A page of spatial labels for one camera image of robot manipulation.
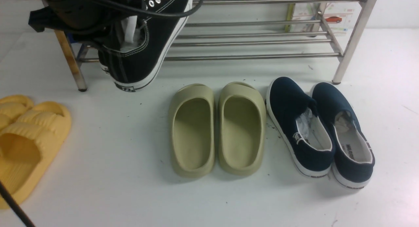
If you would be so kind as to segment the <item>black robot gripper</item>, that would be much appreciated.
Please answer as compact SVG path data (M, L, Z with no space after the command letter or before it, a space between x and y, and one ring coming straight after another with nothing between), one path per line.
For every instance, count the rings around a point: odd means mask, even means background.
M141 44L145 24L137 16L89 0L43 0L46 7L31 11L28 24L36 32L49 28L72 34L78 42Z

